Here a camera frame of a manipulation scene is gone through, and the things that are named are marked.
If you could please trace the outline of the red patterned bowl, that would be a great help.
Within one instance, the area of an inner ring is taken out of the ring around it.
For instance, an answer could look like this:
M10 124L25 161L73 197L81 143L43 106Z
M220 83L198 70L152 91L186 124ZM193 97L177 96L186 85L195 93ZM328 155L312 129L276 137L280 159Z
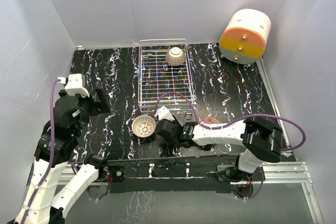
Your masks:
M212 116L207 116L201 119L204 124L220 124L220 121Z

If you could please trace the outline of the brown floral patterned bowl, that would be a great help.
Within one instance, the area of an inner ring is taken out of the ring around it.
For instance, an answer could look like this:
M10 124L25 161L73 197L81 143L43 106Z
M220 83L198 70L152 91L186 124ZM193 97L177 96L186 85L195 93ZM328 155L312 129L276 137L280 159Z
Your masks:
M170 66L181 66L186 62L185 52L179 47L173 47L167 52L165 61Z

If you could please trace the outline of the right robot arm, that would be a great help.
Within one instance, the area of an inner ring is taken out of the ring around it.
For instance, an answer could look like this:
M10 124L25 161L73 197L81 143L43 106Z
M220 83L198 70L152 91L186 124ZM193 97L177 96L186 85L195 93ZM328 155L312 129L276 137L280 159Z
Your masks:
M250 180L262 163L279 163L282 152L282 128L261 117L244 119L234 124L201 126L197 122L181 124L173 115L155 114L155 133L168 144L183 148L229 144L244 146L235 165L217 173L218 179L230 182Z

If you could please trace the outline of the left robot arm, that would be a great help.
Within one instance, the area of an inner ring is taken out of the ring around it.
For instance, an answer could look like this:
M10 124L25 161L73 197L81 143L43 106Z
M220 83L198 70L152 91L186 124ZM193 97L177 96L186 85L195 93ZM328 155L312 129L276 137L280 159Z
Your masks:
M70 209L90 184L107 179L107 160L92 154L70 182L56 192L83 126L88 124L90 117L111 110L104 90L97 88L95 92L98 102L91 95L79 92L70 95L66 90L61 90L60 98L51 102L50 120L35 150L33 174L23 206L11 223L65 223Z

